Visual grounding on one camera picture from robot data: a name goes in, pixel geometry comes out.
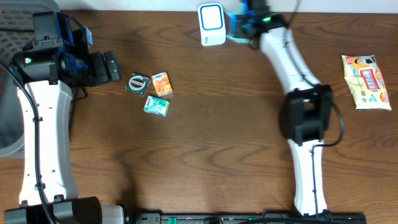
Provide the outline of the teal wet wipes pack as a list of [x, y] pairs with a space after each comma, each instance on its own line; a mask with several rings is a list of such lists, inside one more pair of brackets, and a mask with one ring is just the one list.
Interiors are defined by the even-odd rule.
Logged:
[[227, 11], [229, 18], [229, 28], [227, 38], [238, 44], [248, 44], [251, 41], [249, 30], [252, 28], [250, 20], [254, 16], [253, 10], [243, 8]]

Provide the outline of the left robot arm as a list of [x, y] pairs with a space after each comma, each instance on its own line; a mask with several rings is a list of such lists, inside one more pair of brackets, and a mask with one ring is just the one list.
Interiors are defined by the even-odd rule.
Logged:
[[71, 28], [74, 18], [55, 11], [33, 15], [34, 40], [14, 54], [6, 71], [17, 87], [24, 122], [24, 179], [19, 207], [6, 223], [128, 223], [120, 205], [81, 198], [70, 162], [73, 91], [121, 78], [114, 52], [89, 51], [91, 32]]

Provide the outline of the green Kleenex tissue pack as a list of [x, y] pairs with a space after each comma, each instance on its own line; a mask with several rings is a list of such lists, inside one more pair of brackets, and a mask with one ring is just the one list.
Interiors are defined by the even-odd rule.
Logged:
[[144, 105], [146, 113], [156, 114], [166, 117], [169, 110], [170, 102], [154, 96], [148, 96]]

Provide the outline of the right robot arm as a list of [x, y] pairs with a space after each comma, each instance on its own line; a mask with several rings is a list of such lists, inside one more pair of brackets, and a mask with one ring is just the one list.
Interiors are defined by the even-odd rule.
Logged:
[[292, 152], [295, 172], [294, 206], [302, 217], [327, 210], [323, 193], [322, 150], [331, 110], [331, 88], [310, 71], [284, 17], [272, 13], [265, 1], [243, 1], [231, 21], [233, 37], [248, 40], [273, 66], [284, 101], [279, 128]]

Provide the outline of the orange Kleenex tissue pack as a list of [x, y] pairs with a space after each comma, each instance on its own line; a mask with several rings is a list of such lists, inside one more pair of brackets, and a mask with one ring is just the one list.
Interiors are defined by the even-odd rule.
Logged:
[[151, 76], [157, 96], [165, 96], [173, 92], [167, 72], [160, 72]]

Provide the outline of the white blue snack bag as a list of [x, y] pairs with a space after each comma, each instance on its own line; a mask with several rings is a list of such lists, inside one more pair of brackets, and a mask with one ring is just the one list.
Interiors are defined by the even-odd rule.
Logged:
[[386, 85], [375, 56], [342, 55], [341, 59], [356, 110], [391, 111]]

